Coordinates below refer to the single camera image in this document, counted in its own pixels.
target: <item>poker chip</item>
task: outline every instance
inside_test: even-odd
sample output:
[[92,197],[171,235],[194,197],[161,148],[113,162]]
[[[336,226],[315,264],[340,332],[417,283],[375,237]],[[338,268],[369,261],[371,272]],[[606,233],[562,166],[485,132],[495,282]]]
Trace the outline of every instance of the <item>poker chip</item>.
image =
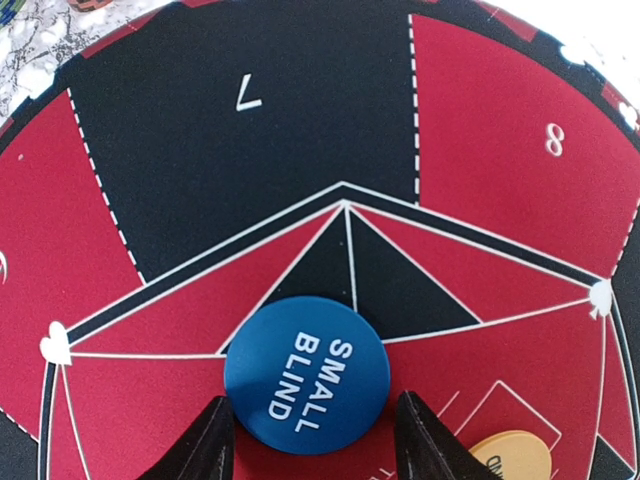
[[110,4],[113,0],[69,0],[71,8],[78,12],[92,12]]
[[0,2],[0,28],[13,20],[24,3],[25,0],[3,0]]
[[231,343],[225,387],[263,443],[318,455],[358,440],[389,395],[390,367],[369,324],[344,305],[295,297],[258,311]]
[[549,480],[551,452],[529,432],[508,431],[483,440],[471,454],[505,480]]

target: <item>white heart symbol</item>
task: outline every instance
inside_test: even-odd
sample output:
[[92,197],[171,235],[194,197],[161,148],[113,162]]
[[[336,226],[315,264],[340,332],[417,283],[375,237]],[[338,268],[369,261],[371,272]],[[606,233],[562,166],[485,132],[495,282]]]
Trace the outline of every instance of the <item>white heart symbol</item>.
[[618,105],[620,113],[624,117],[625,122],[634,130],[638,128],[638,111],[633,108],[631,105],[627,105],[626,103],[620,102]]
[[71,365],[71,348],[67,330],[60,322],[51,322],[49,336],[40,340],[40,353],[47,362]]
[[593,317],[594,320],[598,315],[606,317],[611,313],[613,295],[609,280],[602,280],[591,287],[589,291],[589,301],[595,307],[591,311],[591,317]]
[[571,63],[577,65],[584,65],[586,63],[586,53],[584,48],[577,46],[576,44],[563,45],[560,47],[560,53]]

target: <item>white spade symbol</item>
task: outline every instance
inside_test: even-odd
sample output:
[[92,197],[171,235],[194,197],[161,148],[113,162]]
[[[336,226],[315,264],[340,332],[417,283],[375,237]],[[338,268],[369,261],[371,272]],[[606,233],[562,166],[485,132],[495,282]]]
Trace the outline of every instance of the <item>white spade symbol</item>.
[[49,336],[40,340],[40,353],[47,362],[71,365],[71,348],[67,331],[60,322],[51,322]]
[[627,105],[626,103],[623,103],[623,102],[620,102],[620,105],[618,105],[618,109],[620,110],[620,113],[624,117],[624,121],[627,122],[627,125],[629,125],[629,127],[633,128],[634,130],[637,130],[638,129],[638,111],[635,108],[633,108],[631,105]]
[[589,291],[589,301],[594,306],[591,317],[595,320],[598,315],[606,317],[611,313],[613,294],[609,280],[602,280],[596,283]]

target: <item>printed number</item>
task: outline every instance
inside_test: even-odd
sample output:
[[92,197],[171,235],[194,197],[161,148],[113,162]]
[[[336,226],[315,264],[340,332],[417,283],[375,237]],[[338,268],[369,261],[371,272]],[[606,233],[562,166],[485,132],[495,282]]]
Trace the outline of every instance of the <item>printed number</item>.
[[549,152],[554,157],[561,156],[563,140],[564,130],[562,130],[559,125],[556,125],[555,123],[550,123],[549,125],[547,125],[547,142],[545,143],[547,152]]

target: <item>white dashed line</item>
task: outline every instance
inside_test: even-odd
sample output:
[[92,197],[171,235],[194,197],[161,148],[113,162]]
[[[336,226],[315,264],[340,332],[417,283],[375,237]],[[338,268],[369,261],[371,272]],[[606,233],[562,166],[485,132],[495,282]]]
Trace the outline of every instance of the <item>white dashed line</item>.
[[20,430],[22,430],[24,433],[26,433],[27,435],[29,435],[31,437],[31,439],[34,442],[37,442],[38,439],[36,437],[34,437],[33,435],[31,435],[26,428],[24,428],[22,425],[20,425],[18,422],[16,422],[16,419],[13,418],[11,415],[9,415],[7,412],[5,412],[2,407],[0,407],[0,413],[4,414],[5,417],[7,417],[9,419],[9,421],[11,423],[13,423],[16,427],[18,427]]
[[413,126],[416,129],[414,132],[414,147],[416,149],[416,178],[414,181],[414,193],[416,194],[415,204],[420,204],[420,120],[418,116],[418,78],[416,77],[416,46],[413,42],[413,16],[408,15],[409,21],[409,52],[411,53],[411,86],[413,87]]
[[624,243],[622,244],[622,250],[620,250],[620,254],[618,255],[618,260],[616,260],[616,266],[613,267],[613,271],[611,272],[612,277],[618,271],[618,265],[620,265],[620,260],[622,260],[622,255],[624,255],[624,251],[627,248],[627,243],[629,243],[629,237],[631,236],[631,231],[633,230],[633,226],[636,223],[636,218],[638,217],[638,209],[640,209],[640,199],[638,199],[638,203],[636,204],[636,211],[634,212],[633,218],[631,219],[631,224],[629,225],[629,229],[627,230],[627,237],[624,239]]
[[144,285],[144,284],[147,283],[147,281],[145,280],[144,275],[142,275],[142,272],[140,272],[140,270],[138,269],[138,262],[136,262],[136,259],[133,256],[133,253],[131,252],[131,250],[129,250],[129,246],[127,245],[127,240],[126,240],[126,238],[124,236],[124,233],[122,232],[122,230],[120,230],[120,226],[118,225],[118,218],[116,217],[115,212],[111,209],[111,203],[109,202],[109,197],[107,196],[106,192],[103,190],[102,180],[100,179],[100,176],[98,175],[98,172],[96,172],[96,164],[93,161],[93,158],[91,156],[91,150],[89,149],[89,145],[87,144],[87,141],[85,139],[84,130],[82,130],[82,127],[80,126],[80,117],[78,116],[78,112],[76,111],[76,104],[73,101],[73,98],[71,96],[71,89],[69,89],[69,88],[67,88],[67,95],[69,96],[69,102],[71,103],[71,108],[73,109],[73,116],[76,119],[76,124],[78,126],[78,133],[80,134],[80,138],[82,138],[82,143],[84,144],[84,151],[87,153],[87,156],[89,157],[89,163],[91,164],[91,170],[93,170],[93,174],[95,175],[96,182],[98,183],[98,187],[100,188],[100,191],[102,192],[102,199],[104,200],[105,205],[109,209],[109,213],[111,214],[111,220],[113,220],[113,224],[118,229],[118,234],[120,235],[120,240],[122,240],[122,244],[127,249],[127,253],[129,254],[129,258],[131,259],[131,262],[133,263],[133,266],[136,267],[136,271],[138,272],[138,277],[140,278],[140,280],[142,281],[142,283]]

